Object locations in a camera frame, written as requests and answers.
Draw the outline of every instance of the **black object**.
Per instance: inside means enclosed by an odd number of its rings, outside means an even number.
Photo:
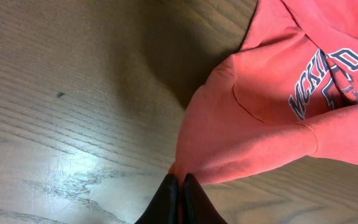
[[[56,97],[57,97],[57,98],[60,98],[60,97],[62,97],[62,96],[64,96],[64,95],[66,95],[66,93],[60,92],[60,93],[56,94]]]
[[[182,201],[183,224],[227,224],[219,215],[193,174],[187,174],[179,198],[178,179],[165,176],[146,211],[135,224],[178,224],[178,202]]]

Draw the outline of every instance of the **dark spot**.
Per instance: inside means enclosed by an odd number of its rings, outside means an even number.
[[[56,95],[56,97],[57,97],[57,98],[60,98],[60,97],[62,97],[62,96],[64,96],[64,95],[66,95],[66,93],[60,92],[60,93],[58,93],[58,94]]]

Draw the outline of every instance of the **wooden surface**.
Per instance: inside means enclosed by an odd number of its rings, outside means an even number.
[[[0,223],[136,221],[255,5],[0,0]],[[358,223],[358,167],[342,162],[204,188],[228,223]]]

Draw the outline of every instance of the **wooden table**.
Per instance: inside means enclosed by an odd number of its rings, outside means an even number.
[[[0,0],[0,223],[134,223],[255,0]],[[228,223],[358,223],[358,166],[205,185]]]

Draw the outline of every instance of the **sweatshirt sleeve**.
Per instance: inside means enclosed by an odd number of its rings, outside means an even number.
[[[305,125],[270,125],[252,117],[236,101],[234,82],[231,72],[215,69],[193,95],[170,169],[180,182],[187,173],[202,184],[229,181],[316,152],[316,137]]]
[[[339,108],[301,124],[309,126],[318,140],[318,149],[311,156],[358,165],[358,105]]]

